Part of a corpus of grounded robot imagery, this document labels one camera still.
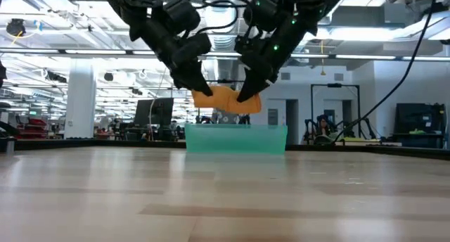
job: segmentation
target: black equipment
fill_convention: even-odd
[[[239,117],[240,125],[250,125],[250,115],[243,115]]]
[[[405,147],[442,148],[446,124],[443,104],[398,103],[392,138]]]
[[[334,133],[338,131],[338,127],[340,125],[344,126],[343,129],[343,135],[344,137],[352,137],[355,138],[354,132],[353,132],[353,127],[356,126],[355,124],[351,125],[349,122],[345,122],[345,121],[341,121],[337,124],[334,124],[333,122],[331,122],[330,120],[328,120],[328,118],[326,116],[320,115],[317,117],[317,122],[311,120],[311,119],[306,119],[304,121],[305,125],[306,125],[306,132],[304,133],[304,140],[307,142],[307,144],[309,144],[309,142],[311,140],[313,140],[313,143],[316,144],[316,139],[319,138],[320,136],[323,136],[321,134],[321,128],[320,128],[320,123],[321,120],[324,119],[327,122],[328,128],[327,128],[327,132],[328,133]],[[372,126],[371,123],[369,121],[368,118],[364,118],[362,121],[364,121],[366,123],[367,129],[368,129],[368,133],[370,135],[370,139],[377,139],[377,136],[375,135],[375,132],[372,130]],[[366,135],[361,131],[361,134],[363,135],[363,137],[365,139],[368,139],[366,137]],[[328,141],[329,137],[326,136],[326,139],[324,138],[320,138],[318,141],[318,144],[330,144],[330,142]]]
[[[243,102],[278,79],[278,71],[309,32],[317,33],[317,22],[340,0],[252,0],[243,17],[249,25],[243,36],[237,36],[235,50],[242,56],[245,82],[238,101]],[[249,38],[256,27],[259,34]],[[262,31],[274,32],[261,39]]]
[[[150,123],[150,107],[153,100],[140,100],[136,107],[134,124],[148,125]],[[151,119],[154,125],[169,126],[172,121],[173,98],[157,98],[152,107]]]
[[[205,33],[188,34],[200,24],[200,15],[189,0],[106,0],[123,21],[130,26],[129,37],[138,38],[155,52],[170,70],[175,86],[194,89],[211,96],[211,89],[202,75],[198,56],[211,50]],[[147,9],[151,8],[151,17]]]
[[[105,73],[104,78],[105,78],[106,81],[111,82],[111,81],[114,80],[114,75],[112,73],[110,73],[110,72],[107,72],[107,73]]]
[[[50,71],[50,70],[46,70],[47,71],[47,77],[46,79],[51,80],[51,81],[57,81],[60,83],[66,83],[67,84],[67,79],[65,77],[61,77],[60,75]]]
[[[10,23],[6,25],[6,31],[14,37],[22,37],[25,35],[25,26],[23,25],[23,19],[12,19]]]
[[[398,103],[394,133],[422,130],[426,133],[445,132],[445,105],[425,103]]]

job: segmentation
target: metal frame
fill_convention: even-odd
[[[314,122],[314,87],[342,88],[355,87],[358,102],[358,119],[361,118],[361,97],[359,95],[359,84],[311,84],[311,120]],[[361,121],[358,122],[358,136],[361,137]]]

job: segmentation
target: white pillar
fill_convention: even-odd
[[[72,59],[64,138],[94,136],[96,75],[91,59]]]

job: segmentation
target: person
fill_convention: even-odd
[[[239,123],[240,125],[250,125],[250,115],[242,115],[239,117]]]
[[[142,134],[141,141],[148,141],[147,133]]]
[[[317,131],[318,136],[329,136],[330,135],[330,127],[328,126],[328,121],[325,115],[321,115],[318,117],[319,128]]]

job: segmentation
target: computer monitor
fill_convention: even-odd
[[[150,107],[153,100],[140,100],[136,107],[134,123],[137,125],[149,124]],[[173,98],[157,98],[152,107],[153,125],[170,125],[172,121],[172,110],[174,107]]]

